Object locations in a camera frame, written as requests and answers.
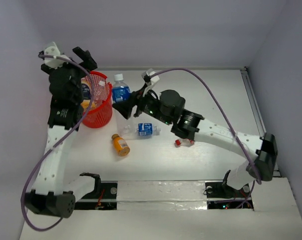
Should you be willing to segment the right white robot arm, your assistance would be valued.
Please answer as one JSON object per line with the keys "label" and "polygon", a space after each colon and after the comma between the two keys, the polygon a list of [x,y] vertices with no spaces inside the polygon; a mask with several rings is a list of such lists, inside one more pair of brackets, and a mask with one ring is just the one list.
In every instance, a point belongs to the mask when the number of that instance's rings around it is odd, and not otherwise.
{"label": "right white robot arm", "polygon": [[237,193],[253,181],[269,182],[273,178],[277,158],[275,136],[248,135],[225,128],[185,109],[185,98],[174,90],[165,90],[160,96],[143,94],[140,90],[131,93],[127,100],[116,102],[113,108],[125,119],[145,113],[166,125],[181,139],[203,142],[226,149],[246,161],[236,169],[228,170],[219,189],[227,196]]}

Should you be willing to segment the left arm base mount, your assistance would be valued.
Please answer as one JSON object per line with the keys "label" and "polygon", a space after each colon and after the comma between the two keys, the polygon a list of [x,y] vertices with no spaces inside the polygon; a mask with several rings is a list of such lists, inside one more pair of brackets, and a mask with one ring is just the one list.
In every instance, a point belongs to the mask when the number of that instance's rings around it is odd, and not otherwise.
{"label": "left arm base mount", "polygon": [[115,181],[102,182],[99,193],[88,193],[75,204],[75,210],[116,210],[117,188]]}

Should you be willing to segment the tall orange juice bottle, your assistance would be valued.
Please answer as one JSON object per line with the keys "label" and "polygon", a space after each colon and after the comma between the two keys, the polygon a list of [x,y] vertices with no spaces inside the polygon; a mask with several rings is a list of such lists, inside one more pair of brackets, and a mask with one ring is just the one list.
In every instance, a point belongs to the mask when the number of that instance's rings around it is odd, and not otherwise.
{"label": "tall orange juice bottle", "polygon": [[86,76],[82,78],[81,84],[83,93],[83,101],[81,103],[81,106],[83,107],[84,111],[87,111],[93,93],[89,77]]}

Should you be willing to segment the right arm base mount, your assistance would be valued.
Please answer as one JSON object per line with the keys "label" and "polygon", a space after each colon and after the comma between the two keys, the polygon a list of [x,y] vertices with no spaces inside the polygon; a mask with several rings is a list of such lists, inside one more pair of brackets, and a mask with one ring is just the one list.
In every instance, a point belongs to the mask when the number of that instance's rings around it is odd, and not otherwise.
{"label": "right arm base mount", "polygon": [[253,203],[251,193],[253,187],[245,184],[236,190],[227,185],[227,180],[231,170],[227,171],[222,181],[209,181],[205,183],[203,195],[208,198],[207,206],[209,209],[251,209]]}

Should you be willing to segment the blue label bottle front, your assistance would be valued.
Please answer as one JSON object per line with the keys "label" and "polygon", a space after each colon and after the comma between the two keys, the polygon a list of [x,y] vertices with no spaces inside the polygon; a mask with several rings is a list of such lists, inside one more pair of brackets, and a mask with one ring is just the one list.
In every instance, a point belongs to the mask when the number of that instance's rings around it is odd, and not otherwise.
{"label": "blue label bottle front", "polygon": [[126,100],[128,100],[131,95],[130,88],[124,82],[122,74],[115,74],[114,81],[112,87],[112,101],[113,109],[115,110],[117,131],[120,136],[128,137],[134,132],[132,119],[127,119],[128,105]]}

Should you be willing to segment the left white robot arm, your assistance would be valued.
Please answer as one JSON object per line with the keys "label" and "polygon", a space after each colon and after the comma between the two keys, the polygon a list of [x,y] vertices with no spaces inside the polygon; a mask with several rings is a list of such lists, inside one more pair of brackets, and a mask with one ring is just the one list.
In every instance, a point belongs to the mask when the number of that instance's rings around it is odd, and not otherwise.
{"label": "left white robot arm", "polygon": [[67,57],[55,42],[51,42],[39,52],[44,63],[41,70],[49,76],[49,91],[52,95],[48,119],[48,139],[43,160],[35,166],[38,175],[31,190],[23,190],[22,209],[35,214],[69,218],[74,211],[76,201],[83,196],[84,190],[89,197],[95,198],[101,193],[98,175],[83,173],[68,184],[64,184],[64,173],[72,142],[79,125],[87,115],[82,102],[82,78],[89,77],[97,64],[89,51],[80,47],[73,48],[81,60],[76,63]]}

